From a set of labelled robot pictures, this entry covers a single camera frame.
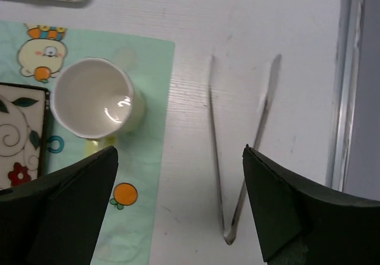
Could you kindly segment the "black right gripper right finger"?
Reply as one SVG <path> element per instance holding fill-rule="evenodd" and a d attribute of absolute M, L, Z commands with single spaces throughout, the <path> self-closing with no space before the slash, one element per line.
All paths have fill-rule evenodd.
<path fill-rule="evenodd" d="M 266 263 L 379 263 L 378 201 L 318 184 L 251 147 L 243 171 Z"/>

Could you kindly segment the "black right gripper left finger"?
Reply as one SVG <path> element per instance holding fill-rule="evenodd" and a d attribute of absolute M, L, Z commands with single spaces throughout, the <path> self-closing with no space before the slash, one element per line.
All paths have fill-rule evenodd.
<path fill-rule="evenodd" d="M 1 264 L 90 264 L 118 170 L 109 146 L 1 191 Z"/>

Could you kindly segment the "metal tongs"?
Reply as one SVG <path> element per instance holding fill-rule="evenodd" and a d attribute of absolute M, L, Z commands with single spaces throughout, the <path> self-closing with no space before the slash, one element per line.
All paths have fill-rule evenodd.
<path fill-rule="evenodd" d="M 254 128 L 254 149 L 258 149 L 260 147 L 262 136 L 264 134 L 271 107 L 273 105 L 273 100 L 275 98 L 278 78 L 281 69 L 281 61 L 282 54 L 279 53 L 273 58 L 270 65 L 268 65 L 264 70 L 263 84 L 259 94 L 259 101 L 255 115 L 258 118 L 258 123 L 257 126 Z M 215 73 L 215 67 L 216 59 L 214 56 L 212 56 L 210 61 L 210 73 L 208 76 L 208 111 L 211 134 L 211 149 L 213 153 L 214 171 L 216 175 L 217 208 L 220 230 L 225 243 L 227 245 L 232 245 L 237 237 L 239 221 L 242 214 L 245 198 L 247 196 L 247 188 L 243 176 L 243 167 L 239 167 L 236 170 L 227 171 L 225 169 L 222 169 L 220 166 L 212 88 L 212 79 Z M 227 185 L 226 179 L 230 178 L 233 173 L 238 174 L 241 187 L 239 191 L 239 196 L 235 200 L 236 205 L 234 207 L 233 215 L 227 217 L 225 215 L 225 206 L 223 204 L 226 201 L 226 198 L 223 195 L 223 191 L 225 190 L 225 186 Z"/>

